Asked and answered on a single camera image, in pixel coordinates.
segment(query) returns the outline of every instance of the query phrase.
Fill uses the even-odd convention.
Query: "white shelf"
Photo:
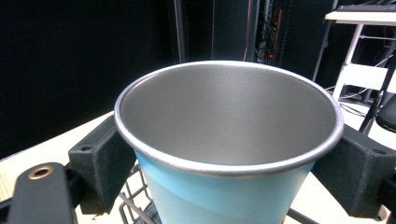
[[[387,71],[387,68],[351,63],[342,67],[340,77],[342,77],[344,85],[379,90],[382,87]],[[388,91],[396,93],[396,77],[392,78]]]
[[[396,12],[339,12],[326,15],[326,20],[337,23],[396,26]]]

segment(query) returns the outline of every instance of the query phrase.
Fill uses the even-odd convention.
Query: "rolled metal rim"
[[[311,150],[296,156],[291,159],[276,161],[265,164],[253,164],[253,165],[221,165],[221,164],[210,164],[198,161],[189,161],[181,159],[166,153],[163,153],[156,148],[148,146],[146,143],[142,142],[136,138],[132,133],[130,133],[124,124],[124,120],[121,114],[121,107],[124,102],[126,95],[131,89],[138,86],[144,80],[158,76],[164,71],[172,70],[180,67],[203,65],[203,64],[216,64],[216,65],[232,65],[238,67],[257,67],[265,68],[267,70],[273,70],[280,73],[284,73],[291,77],[297,78],[300,81],[311,86],[318,94],[321,94],[332,107],[334,112],[335,121],[332,132],[329,134],[327,139],[325,139],[321,144],[312,148]],[[117,127],[119,129],[120,135],[124,140],[135,150],[139,151],[148,158],[164,164],[168,167],[175,168],[177,170],[185,171],[188,173],[194,173],[198,175],[211,175],[211,176],[223,176],[223,177],[253,177],[253,176],[264,176],[272,175],[276,173],[285,172],[291,169],[302,167],[308,165],[321,157],[325,156],[340,140],[343,130],[344,130],[344,119],[339,105],[334,101],[332,96],[323,90],[318,84],[313,81],[296,75],[292,72],[286,71],[284,69],[275,68],[268,65],[258,64],[258,63],[245,63],[245,62],[231,62],[231,61],[207,61],[207,62],[196,62],[196,63],[183,63],[178,65],[173,65],[165,67],[163,69],[149,73],[132,84],[130,84],[119,96],[114,109],[114,116]]]

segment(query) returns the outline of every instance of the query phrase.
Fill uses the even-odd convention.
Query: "wire rack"
[[[138,189],[133,189],[129,182],[140,181]],[[132,169],[130,177],[125,182],[125,191],[120,193],[120,198],[123,202],[120,205],[119,211],[124,224],[161,224],[157,209],[149,195],[148,185],[143,177],[140,165],[137,164]]]

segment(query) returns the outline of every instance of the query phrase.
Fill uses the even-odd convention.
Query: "screw hole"
[[[42,166],[39,168],[36,168],[35,170],[33,170],[29,175],[29,179],[41,179],[44,178],[48,175],[50,175],[53,172],[53,168],[50,166]]]
[[[387,154],[385,151],[383,151],[383,150],[381,150],[381,149],[376,149],[376,148],[373,149],[373,152],[374,152],[374,153],[377,153],[377,154],[380,154],[380,155],[385,155],[385,154]]]
[[[91,151],[92,147],[91,146],[85,146],[81,148],[81,151]]]

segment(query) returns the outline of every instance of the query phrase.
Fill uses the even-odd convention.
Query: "metal cup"
[[[256,63],[170,66],[115,106],[163,223],[280,223],[314,162],[342,135],[317,84]]]

